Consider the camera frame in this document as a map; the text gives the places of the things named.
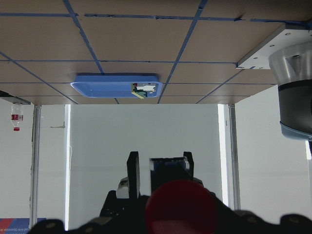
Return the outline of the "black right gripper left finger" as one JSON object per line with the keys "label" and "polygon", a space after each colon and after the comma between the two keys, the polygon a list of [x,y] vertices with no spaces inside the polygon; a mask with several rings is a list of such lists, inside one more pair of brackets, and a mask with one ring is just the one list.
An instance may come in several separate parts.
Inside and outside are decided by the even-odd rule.
{"label": "black right gripper left finger", "polygon": [[65,230],[59,219],[46,219],[35,224],[29,234],[142,234],[139,222],[117,217],[96,217],[76,229]]}

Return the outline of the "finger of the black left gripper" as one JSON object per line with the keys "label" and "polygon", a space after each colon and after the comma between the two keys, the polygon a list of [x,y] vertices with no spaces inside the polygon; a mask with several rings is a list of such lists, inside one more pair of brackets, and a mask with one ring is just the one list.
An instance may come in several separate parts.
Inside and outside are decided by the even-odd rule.
{"label": "finger of the black left gripper", "polygon": [[185,162],[185,170],[190,180],[194,179],[194,160],[191,152],[184,152],[183,158]]}

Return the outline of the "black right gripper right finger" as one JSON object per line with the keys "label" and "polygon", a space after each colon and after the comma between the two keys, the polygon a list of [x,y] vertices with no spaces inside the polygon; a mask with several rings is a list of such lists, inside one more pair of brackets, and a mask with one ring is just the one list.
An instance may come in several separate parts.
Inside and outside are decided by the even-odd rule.
{"label": "black right gripper right finger", "polygon": [[247,210],[231,210],[214,197],[216,234],[310,234],[312,220],[300,214],[285,214],[278,224],[264,221]]}

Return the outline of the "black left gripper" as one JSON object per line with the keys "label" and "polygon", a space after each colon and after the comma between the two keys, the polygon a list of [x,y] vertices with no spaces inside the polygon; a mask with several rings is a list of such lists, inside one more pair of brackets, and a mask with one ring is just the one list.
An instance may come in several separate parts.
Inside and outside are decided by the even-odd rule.
{"label": "black left gripper", "polygon": [[143,213],[145,219],[216,219],[216,196],[191,180],[173,180],[158,187],[151,196],[140,196],[138,151],[129,154],[127,176],[129,197],[136,198],[119,198],[116,191],[110,191],[100,216],[138,212]]}

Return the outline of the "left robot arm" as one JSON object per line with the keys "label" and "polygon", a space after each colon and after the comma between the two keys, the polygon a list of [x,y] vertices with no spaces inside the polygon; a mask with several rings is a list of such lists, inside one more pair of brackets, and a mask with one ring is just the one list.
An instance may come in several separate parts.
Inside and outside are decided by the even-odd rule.
{"label": "left robot arm", "polygon": [[[269,66],[277,78],[281,132],[298,140],[312,138],[312,45],[304,43],[283,48],[269,56]],[[215,109],[218,126],[210,133],[217,139],[221,171],[222,204],[241,210],[236,141],[235,106],[230,106],[230,126],[224,109]],[[194,176],[190,152],[183,157],[155,157],[149,160],[151,196],[146,215],[156,219],[180,219],[186,210],[216,210],[217,199]]]}

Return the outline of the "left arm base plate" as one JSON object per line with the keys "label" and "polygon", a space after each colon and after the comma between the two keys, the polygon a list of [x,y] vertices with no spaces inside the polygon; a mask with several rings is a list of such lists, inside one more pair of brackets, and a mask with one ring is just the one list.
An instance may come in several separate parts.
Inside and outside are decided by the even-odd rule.
{"label": "left arm base plate", "polygon": [[269,69],[271,54],[289,46],[311,42],[311,40],[311,29],[299,25],[283,24],[247,53],[236,67],[237,69]]}

